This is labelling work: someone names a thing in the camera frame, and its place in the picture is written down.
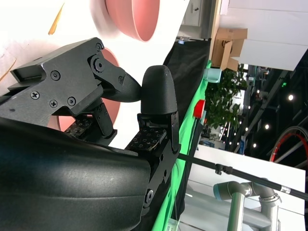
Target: black cloth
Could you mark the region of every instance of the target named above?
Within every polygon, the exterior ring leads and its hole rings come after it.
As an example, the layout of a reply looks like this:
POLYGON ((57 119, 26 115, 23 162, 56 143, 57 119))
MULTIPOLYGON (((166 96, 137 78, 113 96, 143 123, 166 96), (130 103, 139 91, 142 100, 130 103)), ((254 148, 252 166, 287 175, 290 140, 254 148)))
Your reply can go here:
MULTIPOLYGON (((184 44, 175 42, 165 59, 164 65, 170 69, 174 81, 180 126, 193 100, 193 96, 201 84, 203 72, 208 62, 209 51, 210 41, 192 41, 185 42, 184 44)), ((203 129, 200 122, 196 122, 195 125, 192 129, 192 144, 188 153, 191 156, 194 156, 203 129)), ((179 219, 185 209, 184 197, 191 167, 190 163, 185 164, 183 177, 173 207, 173 219, 179 219)))
MULTIPOLYGON (((185 42, 183 45, 175 42, 164 61, 164 65, 170 69, 174 81, 179 112, 179 127, 181 127, 193 96, 200 86, 203 70, 208 61, 209 50, 209 41, 185 42)), ((133 231, 152 230, 160 207, 168 193, 170 182, 171 175, 166 184, 162 182, 158 187, 151 202, 150 211, 145 216, 142 216, 140 224, 133 231)))
POLYGON ((210 52, 209 41, 175 42, 164 61, 172 74, 182 125, 193 96, 200 86, 210 52))

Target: red object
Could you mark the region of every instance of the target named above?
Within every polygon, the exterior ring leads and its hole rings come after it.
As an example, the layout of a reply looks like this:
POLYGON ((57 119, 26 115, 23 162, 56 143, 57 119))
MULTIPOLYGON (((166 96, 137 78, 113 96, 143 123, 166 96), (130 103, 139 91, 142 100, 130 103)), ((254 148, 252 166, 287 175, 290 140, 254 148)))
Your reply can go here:
POLYGON ((294 135, 297 136, 297 137, 302 141, 302 143, 304 144, 305 151, 306 151, 306 156, 307 156, 307 160, 308 160, 308 144, 307 144, 305 138, 302 137, 302 136, 299 135, 299 134, 288 133, 288 134, 286 134, 286 135, 280 140, 279 144, 276 146, 275 151, 274 151, 274 153, 273 153, 273 156, 272 156, 271 159, 270 159, 270 162, 274 162, 275 157, 276 157, 276 154, 277 154, 277 152, 278 152, 279 149, 280 149, 280 146, 281 146, 287 139, 289 139, 291 136, 294 136, 294 135))
POLYGON ((205 100, 199 100, 196 106, 194 107, 193 116, 201 119, 204 111, 205 100))
POLYGON ((160 0, 106 0, 113 22, 124 34, 147 42, 152 37, 159 14, 160 0))

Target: green cloth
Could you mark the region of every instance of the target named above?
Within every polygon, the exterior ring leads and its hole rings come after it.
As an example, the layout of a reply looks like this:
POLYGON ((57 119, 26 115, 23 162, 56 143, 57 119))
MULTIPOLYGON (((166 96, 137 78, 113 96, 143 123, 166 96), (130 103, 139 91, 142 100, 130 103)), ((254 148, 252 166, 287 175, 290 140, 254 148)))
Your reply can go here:
MULTIPOLYGON (((211 67, 211 61, 207 63, 206 68, 211 67)), ((194 128, 195 118, 193 117, 194 107, 199 100, 205 99, 205 90, 207 87, 207 81, 202 79, 199 88, 197 89, 193 99, 189 105, 189 108, 184 117, 183 123, 180 127, 180 144, 182 145, 180 153, 187 155, 190 149, 190 137, 194 128)), ((171 217, 176 195, 178 193, 180 183, 182 180, 183 172, 185 168, 184 160, 176 160, 176 164, 172 168, 172 177, 169 191, 162 203, 152 231, 165 231, 168 221, 171 217)))

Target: white table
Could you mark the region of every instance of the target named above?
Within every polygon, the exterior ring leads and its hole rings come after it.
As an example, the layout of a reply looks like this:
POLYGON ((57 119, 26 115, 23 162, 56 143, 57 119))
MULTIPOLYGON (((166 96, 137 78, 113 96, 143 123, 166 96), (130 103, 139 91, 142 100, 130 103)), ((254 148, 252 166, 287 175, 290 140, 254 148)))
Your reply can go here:
MULTIPOLYGON (((104 0, 66 0, 55 33, 48 31, 63 0, 12 0, 0 2, 0 77, 63 45, 99 37, 119 64, 140 84, 145 70, 162 64, 172 48, 189 0, 161 0, 156 31, 149 42, 121 33, 113 24, 104 0)), ((8 73, 0 82, 0 95, 15 83, 8 73)), ((118 134, 111 145, 125 148, 139 130, 140 102, 121 103, 114 128, 118 134)))

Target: brown box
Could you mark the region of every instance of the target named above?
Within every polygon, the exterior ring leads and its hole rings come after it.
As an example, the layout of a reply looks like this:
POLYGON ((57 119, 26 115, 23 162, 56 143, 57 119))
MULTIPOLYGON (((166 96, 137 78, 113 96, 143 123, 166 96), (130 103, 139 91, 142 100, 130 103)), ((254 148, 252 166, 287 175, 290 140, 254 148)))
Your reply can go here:
POLYGON ((237 71, 239 62, 231 57, 240 57, 248 29, 219 28, 212 55, 212 66, 221 70, 237 71))

